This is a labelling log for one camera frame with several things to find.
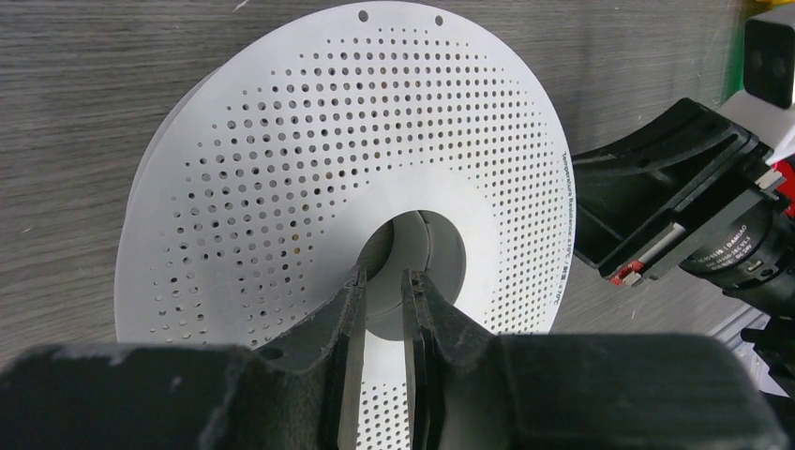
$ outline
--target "wood grain surface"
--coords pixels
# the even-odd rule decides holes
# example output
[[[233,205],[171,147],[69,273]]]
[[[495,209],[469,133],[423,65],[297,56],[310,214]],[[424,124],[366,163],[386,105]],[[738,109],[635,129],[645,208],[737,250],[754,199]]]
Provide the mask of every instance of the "wood grain surface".
[[[130,183],[173,104],[271,30],[342,2],[0,0],[0,364],[26,347],[113,341]],[[531,67],[573,152],[676,99],[717,107],[738,68],[741,0],[430,1]],[[560,331],[707,332],[739,304],[683,273],[620,290],[580,262]]]

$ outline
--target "mounting hole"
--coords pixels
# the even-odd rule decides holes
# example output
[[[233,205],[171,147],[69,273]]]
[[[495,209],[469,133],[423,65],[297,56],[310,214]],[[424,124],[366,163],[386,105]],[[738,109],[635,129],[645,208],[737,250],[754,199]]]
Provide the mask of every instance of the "mounting hole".
[[[772,73],[778,78],[784,78],[787,75],[787,65],[784,63],[784,59],[775,58],[772,61]]]
[[[762,53],[759,52],[759,50],[751,52],[751,67],[754,68],[754,70],[762,68]]]
[[[384,223],[376,230],[362,247],[356,265],[361,267],[367,279],[373,279],[386,264],[395,243],[395,224],[393,220]]]
[[[264,346],[260,349],[257,349],[257,353],[260,354],[261,357],[265,358],[268,361],[273,361],[275,359],[279,359],[280,357],[284,356],[284,351],[281,349],[277,349],[276,347],[268,347]]]

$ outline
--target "black mechanical part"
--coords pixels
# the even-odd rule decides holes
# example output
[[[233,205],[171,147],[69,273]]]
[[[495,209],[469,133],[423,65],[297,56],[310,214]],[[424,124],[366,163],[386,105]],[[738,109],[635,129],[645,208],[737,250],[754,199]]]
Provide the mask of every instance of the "black mechanical part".
[[[626,138],[574,157],[577,256],[614,282],[660,278],[774,195],[770,151],[684,98]]]
[[[0,375],[0,448],[349,449],[365,276],[257,351],[62,345]]]
[[[777,8],[748,20],[744,40],[745,90],[788,109],[795,86],[795,7]]]
[[[764,330],[746,328],[740,337],[754,344],[754,352],[770,368],[771,378],[795,397],[795,322],[771,318]]]
[[[795,437],[795,401],[789,397],[775,396],[766,392],[761,393],[778,417],[778,425],[789,436],[790,442]]]
[[[402,291],[413,450],[787,448],[715,340],[495,337],[424,273]]]
[[[765,163],[769,154],[746,129],[680,100],[627,138],[575,157],[576,254],[616,284],[679,264],[727,296],[795,317],[795,226],[782,214],[789,200],[775,190],[784,179]]]

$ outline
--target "hole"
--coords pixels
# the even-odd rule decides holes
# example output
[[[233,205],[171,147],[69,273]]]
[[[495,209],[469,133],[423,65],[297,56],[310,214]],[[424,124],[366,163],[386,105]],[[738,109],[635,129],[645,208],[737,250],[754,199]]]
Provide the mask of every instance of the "hole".
[[[262,347],[257,350],[257,353],[260,354],[262,358],[267,361],[273,361],[275,359],[279,359],[280,357],[284,356],[284,352],[281,349],[277,349],[276,347]]]
[[[782,58],[775,58],[772,62],[772,73],[777,78],[784,78],[787,75],[787,65]]]
[[[456,226],[440,214],[410,211],[384,223],[357,260],[367,272],[367,330],[379,338],[403,339],[398,280],[406,268],[426,270],[444,298],[455,304],[465,261]]]
[[[751,52],[751,67],[754,68],[754,70],[762,68],[762,53],[759,52],[759,50]]]

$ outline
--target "camera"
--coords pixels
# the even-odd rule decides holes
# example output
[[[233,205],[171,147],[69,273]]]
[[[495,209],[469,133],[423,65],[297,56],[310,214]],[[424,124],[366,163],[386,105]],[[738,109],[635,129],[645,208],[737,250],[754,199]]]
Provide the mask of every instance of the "camera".
[[[795,7],[780,7],[745,23],[742,72],[748,94],[782,109],[792,106]]]

